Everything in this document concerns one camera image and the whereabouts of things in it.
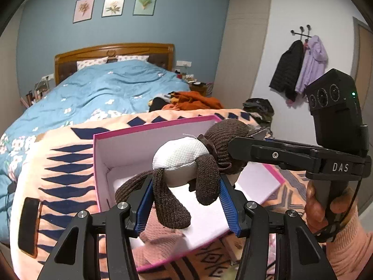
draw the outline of pillow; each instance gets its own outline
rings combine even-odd
[[[149,56],[117,56],[118,62],[128,60],[148,61]]]
[[[84,67],[92,66],[92,65],[101,65],[107,62],[108,57],[99,58],[99,59],[89,59],[84,61],[77,61],[76,65],[78,70],[83,69]]]

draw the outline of brown knitted fabric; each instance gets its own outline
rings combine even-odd
[[[200,156],[196,159],[197,183],[195,196],[202,205],[210,205],[220,193],[220,174],[214,157],[210,154]]]
[[[129,195],[133,191],[141,189],[146,177],[148,177],[152,172],[153,171],[142,172],[122,184],[122,186],[115,192],[116,203],[127,201]]]
[[[153,171],[153,194],[159,222],[168,228],[187,228],[190,213],[170,191],[163,180],[163,169]]]
[[[225,119],[215,123],[205,133],[205,138],[212,142],[217,152],[215,160],[221,173],[237,174],[246,166],[246,162],[233,159],[228,153],[228,143],[234,137],[247,137],[255,132],[252,125],[236,119]]]

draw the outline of pink sleeve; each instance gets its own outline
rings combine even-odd
[[[356,280],[373,254],[373,233],[361,226],[357,209],[334,242],[326,244],[326,254],[338,280]]]

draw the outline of wardrobe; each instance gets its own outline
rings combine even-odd
[[[251,95],[267,34],[271,0],[230,0],[212,95],[242,108]]]

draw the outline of blue gripper pad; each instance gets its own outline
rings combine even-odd
[[[141,200],[141,204],[137,210],[136,214],[136,226],[134,231],[140,235],[145,230],[146,223],[148,222],[150,211],[153,206],[153,182],[151,181],[148,188]]]
[[[221,202],[221,206],[223,207],[223,211],[225,214],[225,218],[227,219],[229,229],[232,232],[234,232],[234,234],[237,237],[239,237],[241,234],[241,228],[239,226],[239,221],[238,221],[238,212],[233,204],[233,201],[222,179],[220,179],[219,199]]]

